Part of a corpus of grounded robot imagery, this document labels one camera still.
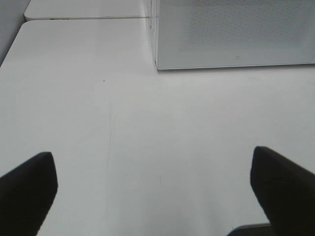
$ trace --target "gray wall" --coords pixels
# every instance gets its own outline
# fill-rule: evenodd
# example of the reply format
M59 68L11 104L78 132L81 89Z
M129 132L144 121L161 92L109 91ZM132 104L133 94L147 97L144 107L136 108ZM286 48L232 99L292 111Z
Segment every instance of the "gray wall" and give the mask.
M0 0L0 65L25 22L24 12L29 2L30 0Z

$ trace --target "black object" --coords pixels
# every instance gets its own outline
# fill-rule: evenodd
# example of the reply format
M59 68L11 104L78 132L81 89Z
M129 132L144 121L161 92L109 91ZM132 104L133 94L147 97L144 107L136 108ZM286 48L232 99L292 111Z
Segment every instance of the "black object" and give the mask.
M228 236L277 236L270 224L245 225L234 229Z
M0 236L35 236L57 193L53 156L42 152L0 178Z
M315 175L267 147L256 147L252 189L278 236L315 236Z

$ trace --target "white box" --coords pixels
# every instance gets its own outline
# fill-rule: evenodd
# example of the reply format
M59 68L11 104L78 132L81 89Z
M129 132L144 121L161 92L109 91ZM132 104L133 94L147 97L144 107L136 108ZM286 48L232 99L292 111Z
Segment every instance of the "white box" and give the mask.
M158 69L315 63L314 0L149 0Z

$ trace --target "white tabletop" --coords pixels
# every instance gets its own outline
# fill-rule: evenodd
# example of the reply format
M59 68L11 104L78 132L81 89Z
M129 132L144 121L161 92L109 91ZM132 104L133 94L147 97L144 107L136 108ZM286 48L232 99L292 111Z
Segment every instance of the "white tabletop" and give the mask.
M147 0L31 0L25 11L30 20L145 17Z
M1 175L55 158L40 236L224 236L267 222L256 145L315 172L314 67L158 73L145 19L24 24L0 101Z

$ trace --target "white table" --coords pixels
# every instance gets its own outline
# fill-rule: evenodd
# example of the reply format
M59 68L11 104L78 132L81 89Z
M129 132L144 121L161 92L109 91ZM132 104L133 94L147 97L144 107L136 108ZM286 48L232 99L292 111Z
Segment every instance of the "white table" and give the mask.
M267 222L256 145L315 172L314 101L311 66L157 73L145 19L32 21L0 69L0 174L53 153L40 236L224 236Z
M31 0L30 20L143 18L147 0Z

